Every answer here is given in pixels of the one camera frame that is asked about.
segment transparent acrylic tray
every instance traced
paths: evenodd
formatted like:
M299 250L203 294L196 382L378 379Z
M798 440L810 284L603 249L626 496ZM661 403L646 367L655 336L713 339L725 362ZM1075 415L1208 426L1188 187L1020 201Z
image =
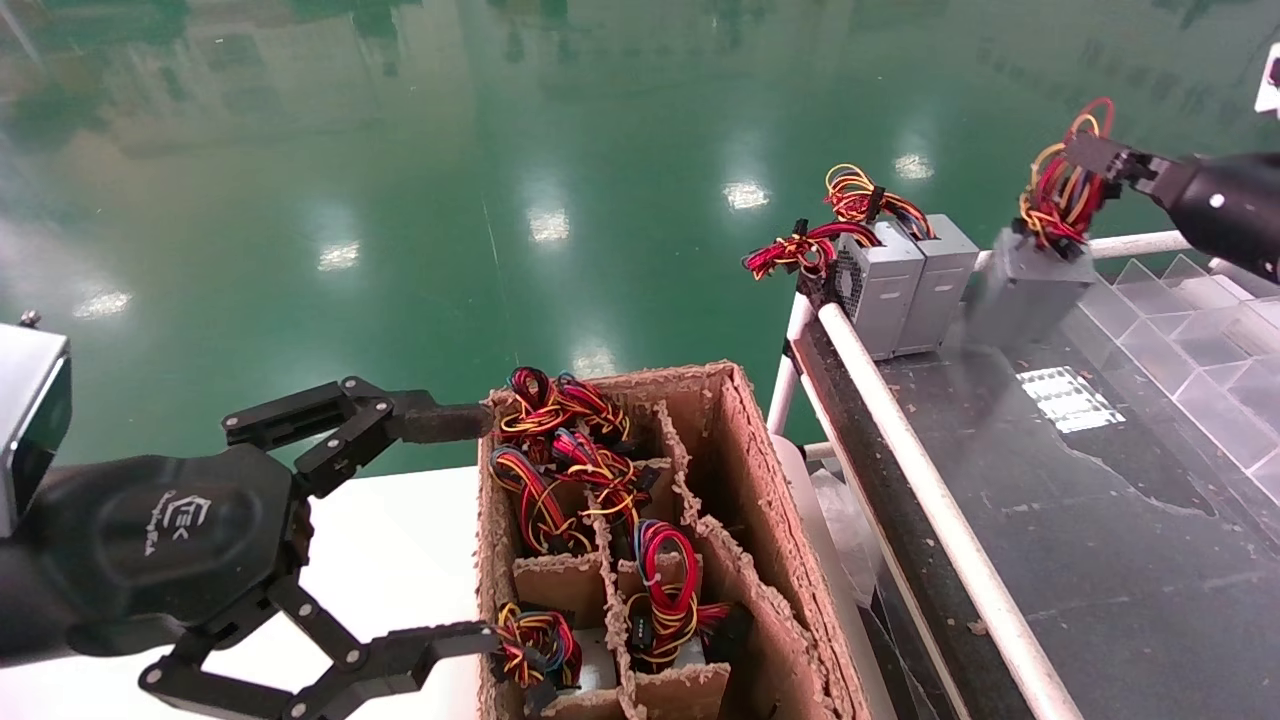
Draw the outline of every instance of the transparent acrylic tray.
M1080 307L1280 502L1280 299L1179 256L1158 278L1129 260Z

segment wire bundle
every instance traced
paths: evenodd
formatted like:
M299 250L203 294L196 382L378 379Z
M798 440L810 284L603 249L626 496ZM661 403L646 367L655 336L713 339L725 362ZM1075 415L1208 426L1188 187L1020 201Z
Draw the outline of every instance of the wire bundle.
M577 518L564 516L552 495L558 480L548 483L520 448L504 445L489 456L498 484L520 496L520 533L541 555L590 552L591 543L577 532Z
M599 510L584 510L582 515L603 515L611 525L622 519L628 529L635 527L640 507L650 497L640 487L639 473L631 460L595 445L579 430L564 428L556 430L552 455L567 466L558 478L588 486L600 505Z
M836 245L832 238L842 233L852 234L863 247L879 245L876 233L858 223L827 223L810 231L808 222L800 220L790 237L776 238L771 245L742 258L742 266L758 281L773 274L778 268L786 268L788 273L799 269L810 275L823 277L827 274L827 268L836 261Z
M627 443L631 438L631 419L622 407L609 400L595 386L584 383L570 373L556 379L561 404L582 418L588 429L605 445Z
M911 240L920 242L936 237L929 218L901 195L877 187L858 165L841 163L827 170L824 201L846 223L872 224L879 211L887 210L902 224Z
M582 648L564 616L554 611L521 612L508 602L498 611L494 632L502 639L502 671L525 689L550 678L556 687L577 685Z
M634 439L622 407L570 373L552 382L536 368L516 368L507 384L520 406L498 420L498 439L520 447L539 465L550 461L552 434L579 420L605 445L626 447Z
M1103 109L1102 120L1094 111ZM1066 161L1066 142L1078 132L1098 137L1111 135L1115 104L1098 97L1075 117L1062 142L1050 145L1032 163L1032 177L1018 199L1021 219L1036 236L1038 247L1056 247L1062 240L1084 245L1093 215L1107 199L1107 182L1096 173Z
M645 585L645 594L627 600L627 619L632 620L637 601L648 598L653 619L653 642L649 647L632 647L632 655L659 673L669 667L680 648L695 635L708 635L728 616L731 603L698 605L694 588L698 583L698 559L694 547L677 528L662 520L640 520L631 534L636 570ZM658 570L662 552L673 550L680 556L684 577L663 578Z
M516 445L535 462L547 462L547 437L570 423L573 410L563 404L557 384L536 368L516 368L507 386L520 407L498 420L498 439Z

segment power supply unit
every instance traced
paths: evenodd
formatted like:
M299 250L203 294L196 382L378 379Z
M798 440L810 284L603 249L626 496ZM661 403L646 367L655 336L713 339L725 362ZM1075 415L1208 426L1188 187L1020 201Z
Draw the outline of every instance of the power supply unit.
M1036 240L1005 228L991 249L980 296L969 304L965 342L1010 347L1056 327L1097 281L1093 252L1064 260Z
M969 284L969 275L978 260L978 246L969 240L951 218L929 215L936 237L922 240L915 247L924 255L924 269L915 286L911 307L897 340L893 355L937 350L946 337L951 316L960 306L960 296Z
M877 247L854 236L836 242L836 296L874 360L892 357L906 322L924 255L897 223L876 223Z

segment green epoxy floor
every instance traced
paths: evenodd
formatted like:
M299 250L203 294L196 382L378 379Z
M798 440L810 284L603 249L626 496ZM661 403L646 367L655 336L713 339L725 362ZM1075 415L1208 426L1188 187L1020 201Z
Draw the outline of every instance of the green epoxy floor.
M1094 95L1156 151L1280 149L1267 0L5 10L0 316L72 337L64 462L215 452L225 413L349 373L457 402L517 363L730 357L767 404L791 287L739 259L824 218L836 161L988 242ZM1096 231L1165 227L1130 201Z

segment cardboard box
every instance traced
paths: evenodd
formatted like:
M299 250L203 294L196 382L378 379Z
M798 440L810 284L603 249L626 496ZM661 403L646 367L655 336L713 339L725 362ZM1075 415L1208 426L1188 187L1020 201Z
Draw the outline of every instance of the cardboard box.
M741 602L755 626L732 669L713 664L657 675L634 671L625 647L623 603L636 578L631 564L613 557L609 528L595 516L591 530L598 550L588 556L521 559L512 498L488 470L495 443L485 438L479 462L476 592L481 618L495 620L498 607L516 600L573 610L577 626L603 623L617 662L616 689L561 697L543 717L867 717L831 592L741 368L713 363L591 383L621 402L639 424L646 455L664 468L669 462L669 496L663 493L663 501L644 514L689 534L703 561L700 600ZM498 413L513 402L507 391L489 396ZM498 683L488 667L480 683L483 720L522 717L522 694L515 683Z

